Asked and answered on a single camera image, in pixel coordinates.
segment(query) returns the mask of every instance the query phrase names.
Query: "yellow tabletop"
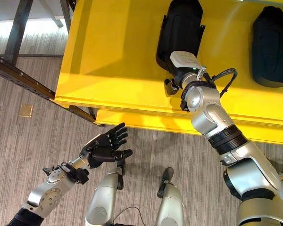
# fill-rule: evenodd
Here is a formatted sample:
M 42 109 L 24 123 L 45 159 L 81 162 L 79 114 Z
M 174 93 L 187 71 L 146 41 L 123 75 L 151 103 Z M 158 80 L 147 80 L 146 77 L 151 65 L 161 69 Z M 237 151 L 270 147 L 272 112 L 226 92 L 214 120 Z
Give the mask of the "yellow tabletop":
M 97 107 L 97 122 L 116 124 L 140 116 L 144 120 L 131 126 L 196 134 L 189 121 L 191 113 L 179 107 L 181 92 L 166 97 L 163 81 L 172 76 L 155 61 L 163 15 L 170 2 L 79 0 L 54 101 L 64 107 Z M 221 98 L 223 107 L 243 124 L 248 138 L 283 144 L 283 87 L 263 87 L 250 76 L 251 26 L 265 5 L 235 0 L 200 3 L 206 28 L 198 60 L 211 76 L 230 67 L 238 71 Z M 218 90 L 229 79 L 218 80 Z M 152 120 L 156 124 L 150 128 L 146 120 L 151 117 L 182 119 L 183 125 L 164 126 Z

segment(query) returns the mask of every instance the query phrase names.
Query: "gray carpet floor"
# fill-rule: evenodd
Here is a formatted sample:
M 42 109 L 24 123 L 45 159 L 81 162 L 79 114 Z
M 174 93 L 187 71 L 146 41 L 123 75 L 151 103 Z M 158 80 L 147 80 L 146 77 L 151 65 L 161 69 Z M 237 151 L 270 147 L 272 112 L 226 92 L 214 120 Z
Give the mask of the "gray carpet floor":
M 62 54 L 67 40 L 65 28 L 51 33 L 25 34 L 20 53 Z M 7 36 L 0 36 L 0 54 Z M 55 90 L 61 58 L 21 57 L 17 67 Z M 31 118 L 18 117 L 21 104 L 33 105 Z M 30 191 L 51 167 L 77 157 L 82 146 L 100 128 L 0 77 L 0 225 L 8 223 L 26 201 Z M 217 153 L 200 136 L 129 129 L 133 156 L 127 160 L 124 189 L 117 193 L 115 215 L 128 206 L 140 208 L 146 225 L 154 225 L 160 199 L 156 192 L 164 169 L 175 170 L 174 182 L 184 202 L 187 226 L 232 226 L 239 201 L 222 179 L 224 167 Z M 283 145 L 258 144 L 283 172 Z M 113 164 L 94 169 L 85 185 L 75 185 L 44 221 L 44 226 L 82 226 L 88 203 L 100 180 Z M 116 222 L 140 226 L 134 209 Z

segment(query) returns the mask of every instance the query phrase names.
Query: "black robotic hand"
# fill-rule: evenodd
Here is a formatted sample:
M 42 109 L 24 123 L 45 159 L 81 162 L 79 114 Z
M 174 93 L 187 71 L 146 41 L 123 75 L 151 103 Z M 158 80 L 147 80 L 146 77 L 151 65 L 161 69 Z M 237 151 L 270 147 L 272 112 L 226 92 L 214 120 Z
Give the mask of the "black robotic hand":
M 121 123 L 107 133 L 99 134 L 89 141 L 80 152 L 90 164 L 90 168 L 97 168 L 103 162 L 122 161 L 132 155 L 132 150 L 118 151 L 117 149 L 125 144 L 128 136 L 125 123 Z

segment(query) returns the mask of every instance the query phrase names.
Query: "wire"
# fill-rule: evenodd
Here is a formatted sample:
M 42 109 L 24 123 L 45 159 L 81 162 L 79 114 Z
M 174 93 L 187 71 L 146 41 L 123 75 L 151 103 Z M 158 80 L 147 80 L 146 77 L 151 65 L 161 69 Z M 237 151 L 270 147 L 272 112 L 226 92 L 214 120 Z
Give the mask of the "wire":
M 134 209 L 137 209 L 137 210 L 138 210 L 138 212 L 139 212 L 139 214 L 140 214 L 140 217 L 141 217 L 142 224 L 143 224 L 144 226 L 146 226 L 145 223 L 143 222 L 142 214 L 141 214 L 140 209 L 137 208 L 137 207 L 135 207 L 135 206 L 129 206 L 129 207 L 123 209 L 123 210 L 122 210 L 119 214 L 117 214 L 117 216 L 114 218 L 113 224 L 114 224 L 114 221 L 116 220 L 116 218 L 118 218 L 123 212 L 125 212 L 127 209 L 130 209 L 130 208 L 134 208 Z
M 210 81 L 209 81 L 209 82 L 214 82 L 214 81 L 216 81 L 217 79 L 220 79 L 220 78 L 222 78 L 223 76 L 226 76 L 226 75 L 228 75 L 228 74 L 233 74 L 233 76 L 232 76 L 231 80 L 229 81 L 229 83 L 228 83 L 228 84 L 224 87 L 224 89 L 220 92 L 220 97 L 222 97 L 222 95 L 227 92 L 228 88 L 230 87 L 230 85 L 232 84 L 232 82 L 233 82 L 233 81 L 235 80 L 235 78 L 237 77 L 238 73 L 237 73 L 236 69 L 235 69 L 235 68 L 229 68 L 229 69 L 227 69 L 227 70 L 221 72 L 220 74 L 213 76 L 213 77 L 210 79 Z

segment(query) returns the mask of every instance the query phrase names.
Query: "silver casing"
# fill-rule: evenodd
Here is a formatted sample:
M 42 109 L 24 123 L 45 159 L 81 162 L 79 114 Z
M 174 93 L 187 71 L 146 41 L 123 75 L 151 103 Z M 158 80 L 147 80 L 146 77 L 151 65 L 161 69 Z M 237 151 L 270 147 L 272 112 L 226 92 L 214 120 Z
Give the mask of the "silver casing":
M 246 223 L 243 226 L 273 226 L 283 223 L 283 200 L 276 195 L 272 200 L 255 198 L 242 202 L 239 206 L 238 224 L 245 220 L 261 218 L 261 222 Z
M 89 166 L 88 161 L 83 156 L 79 156 L 70 164 L 76 169 L 88 170 Z M 22 207 L 45 218 L 56 208 L 62 196 L 74 184 L 75 182 L 71 181 L 63 170 L 57 169 L 48 176 L 43 184 L 30 192 L 27 202 Z
M 233 125 L 233 121 L 220 104 L 217 89 L 191 87 L 185 101 L 192 113 L 193 127 L 206 139 Z
M 187 74 L 185 77 L 186 78 L 183 80 L 185 86 L 187 85 L 187 81 L 191 82 L 197 80 L 195 75 Z M 191 87 L 186 93 L 185 100 L 189 110 L 194 112 L 191 117 L 193 127 L 206 139 L 233 125 L 233 120 L 221 106 L 220 94 L 217 89 L 201 86 Z M 220 156 L 220 160 L 224 161 L 227 165 L 234 164 L 245 158 L 251 158 L 255 162 L 259 171 L 262 172 L 263 176 L 270 184 L 269 187 L 272 191 L 276 192 L 281 188 L 278 173 L 253 142 L 249 141 Z
M 117 194 L 118 175 L 121 174 L 122 169 L 120 167 L 116 167 L 102 179 L 89 204 L 85 218 L 86 226 L 112 225 Z
M 220 160 L 224 160 L 227 164 L 234 164 L 247 158 L 250 161 L 240 162 L 227 168 L 229 178 L 236 190 L 240 191 L 240 195 L 246 191 L 259 188 L 259 185 L 276 194 L 281 189 L 279 175 L 255 143 L 248 141 L 220 156 Z
M 183 198 L 178 188 L 166 181 L 155 226 L 183 226 Z

